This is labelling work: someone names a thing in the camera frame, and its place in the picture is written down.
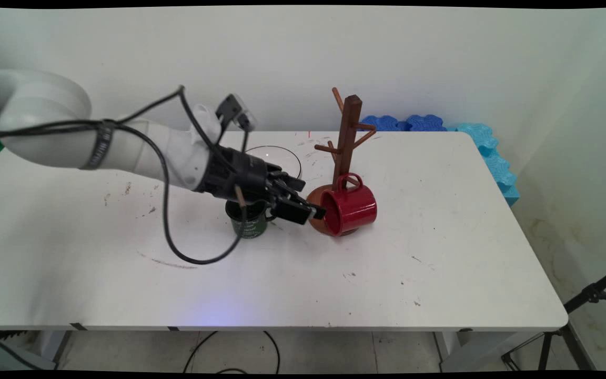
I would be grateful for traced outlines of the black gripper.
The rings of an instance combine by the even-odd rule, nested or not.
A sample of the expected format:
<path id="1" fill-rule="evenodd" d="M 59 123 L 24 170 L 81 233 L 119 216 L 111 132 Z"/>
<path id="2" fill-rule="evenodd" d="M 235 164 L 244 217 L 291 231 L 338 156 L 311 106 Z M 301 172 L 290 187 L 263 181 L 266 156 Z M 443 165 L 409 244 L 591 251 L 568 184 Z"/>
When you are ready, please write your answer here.
<path id="1" fill-rule="evenodd" d="M 298 196 L 306 182 L 290 176 L 281 168 L 233 148 L 218 148 L 197 187 L 198 193 L 237 202 L 235 187 L 240 187 L 246 204 L 269 203 L 268 221 L 284 219 L 304 225 L 310 219 L 322 220 L 327 209 Z"/>

